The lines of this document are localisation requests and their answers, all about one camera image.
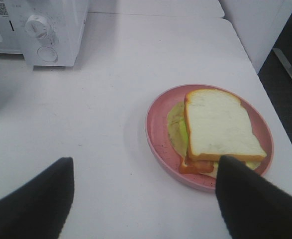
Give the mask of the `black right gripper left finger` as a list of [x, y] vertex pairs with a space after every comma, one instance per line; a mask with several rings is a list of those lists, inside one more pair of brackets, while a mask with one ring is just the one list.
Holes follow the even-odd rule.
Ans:
[[57, 239], [73, 199], [73, 159], [60, 158], [0, 199], [0, 239]]

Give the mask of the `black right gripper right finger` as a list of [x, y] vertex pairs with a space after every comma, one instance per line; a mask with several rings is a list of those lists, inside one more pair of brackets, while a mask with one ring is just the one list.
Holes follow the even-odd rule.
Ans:
[[215, 193], [233, 239], [292, 239], [292, 196], [236, 158], [220, 158]]

